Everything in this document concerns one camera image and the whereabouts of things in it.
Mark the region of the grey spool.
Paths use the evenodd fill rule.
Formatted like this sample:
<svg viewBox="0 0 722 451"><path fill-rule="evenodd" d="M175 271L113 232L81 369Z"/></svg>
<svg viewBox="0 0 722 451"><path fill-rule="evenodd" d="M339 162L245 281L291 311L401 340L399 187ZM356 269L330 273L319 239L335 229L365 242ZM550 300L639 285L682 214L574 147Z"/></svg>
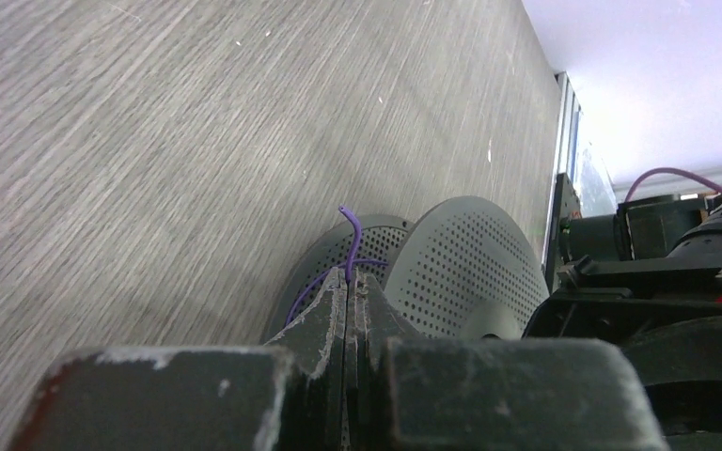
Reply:
<svg viewBox="0 0 722 451"><path fill-rule="evenodd" d="M395 313L428 337L519 338L549 296L541 262L510 215L485 198L460 196L416 222L362 215L325 232L294 264L263 340L314 302L351 251Z"/></svg>

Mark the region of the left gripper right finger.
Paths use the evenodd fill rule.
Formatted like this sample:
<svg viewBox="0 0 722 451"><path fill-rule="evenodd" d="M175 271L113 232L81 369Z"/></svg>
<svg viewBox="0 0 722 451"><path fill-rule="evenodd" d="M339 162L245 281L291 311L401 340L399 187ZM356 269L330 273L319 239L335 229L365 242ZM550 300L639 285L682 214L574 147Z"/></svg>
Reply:
<svg viewBox="0 0 722 451"><path fill-rule="evenodd" d="M356 450L667 449L615 346L429 339L365 274L348 289L344 369Z"/></svg>

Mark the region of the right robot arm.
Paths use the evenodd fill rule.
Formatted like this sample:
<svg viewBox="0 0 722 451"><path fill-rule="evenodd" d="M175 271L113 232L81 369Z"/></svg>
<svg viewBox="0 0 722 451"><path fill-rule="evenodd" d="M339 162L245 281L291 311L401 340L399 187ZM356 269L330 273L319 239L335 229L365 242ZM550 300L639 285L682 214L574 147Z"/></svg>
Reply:
<svg viewBox="0 0 722 451"><path fill-rule="evenodd" d="M557 241L558 288L525 336L619 347L673 445L722 449L722 194L625 202Z"/></svg>

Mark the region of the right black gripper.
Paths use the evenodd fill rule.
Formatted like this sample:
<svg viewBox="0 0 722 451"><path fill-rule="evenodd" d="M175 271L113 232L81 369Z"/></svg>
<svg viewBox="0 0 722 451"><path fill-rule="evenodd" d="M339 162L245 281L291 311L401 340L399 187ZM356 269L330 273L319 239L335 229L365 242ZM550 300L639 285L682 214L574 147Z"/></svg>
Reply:
<svg viewBox="0 0 722 451"><path fill-rule="evenodd" d="M617 346L666 435L722 435L722 258L583 258L559 278L525 336Z"/></svg>

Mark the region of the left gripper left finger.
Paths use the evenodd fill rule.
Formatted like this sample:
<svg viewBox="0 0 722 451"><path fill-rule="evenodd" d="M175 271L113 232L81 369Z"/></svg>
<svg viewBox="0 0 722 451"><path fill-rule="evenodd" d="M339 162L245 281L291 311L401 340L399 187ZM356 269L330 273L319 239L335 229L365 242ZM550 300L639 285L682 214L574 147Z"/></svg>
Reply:
<svg viewBox="0 0 722 451"><path fill-rule="evenodd" d="M348 287L331 270L261 346L112 346L56 359L12 450L338 450Z"/></svg>

